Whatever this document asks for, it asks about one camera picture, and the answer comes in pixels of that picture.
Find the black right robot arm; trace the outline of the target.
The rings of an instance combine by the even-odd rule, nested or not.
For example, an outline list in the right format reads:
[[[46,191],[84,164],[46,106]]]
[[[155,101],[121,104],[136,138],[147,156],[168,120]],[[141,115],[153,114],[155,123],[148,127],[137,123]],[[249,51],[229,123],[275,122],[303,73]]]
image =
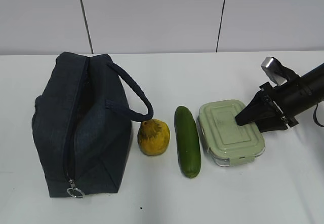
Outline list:
[[[323,101],[323,64],[281,86],[260,86],[252,101],[236,117],[238,125],[255,123],[260,132],[287,130],[298,124],[295,116]]]

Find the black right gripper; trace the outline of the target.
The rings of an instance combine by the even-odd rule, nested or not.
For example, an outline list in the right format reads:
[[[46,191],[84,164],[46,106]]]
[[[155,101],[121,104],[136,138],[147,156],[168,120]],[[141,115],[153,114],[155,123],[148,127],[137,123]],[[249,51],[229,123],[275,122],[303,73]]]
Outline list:
[[[235,117],[238,125],[255,122],[261,133],[283,131],[298,124],[295,116],[285,105],[288,83],[272,87],[269,82],[260,86],[252,101]]]

